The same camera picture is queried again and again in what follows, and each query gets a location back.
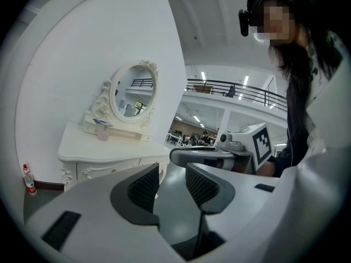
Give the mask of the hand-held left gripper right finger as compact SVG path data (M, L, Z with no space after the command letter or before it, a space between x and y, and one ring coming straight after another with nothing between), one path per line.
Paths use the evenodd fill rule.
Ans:
M201 213L206 234L226 242L263 208L278 178L222 170L200 163L186 165L186 187Z

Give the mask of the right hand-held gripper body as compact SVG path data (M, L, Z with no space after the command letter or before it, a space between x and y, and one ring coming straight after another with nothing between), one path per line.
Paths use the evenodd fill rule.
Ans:
M231 152L235 158L249 157L245 173L256 171L272 156L270 136L266 123L249 125L231 133L223 133L216 146Z

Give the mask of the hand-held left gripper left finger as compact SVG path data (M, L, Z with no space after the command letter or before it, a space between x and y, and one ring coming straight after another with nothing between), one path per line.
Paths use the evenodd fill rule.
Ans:
M158 164L94 178L54 198L26 229L53 262L182 262L153 213Z

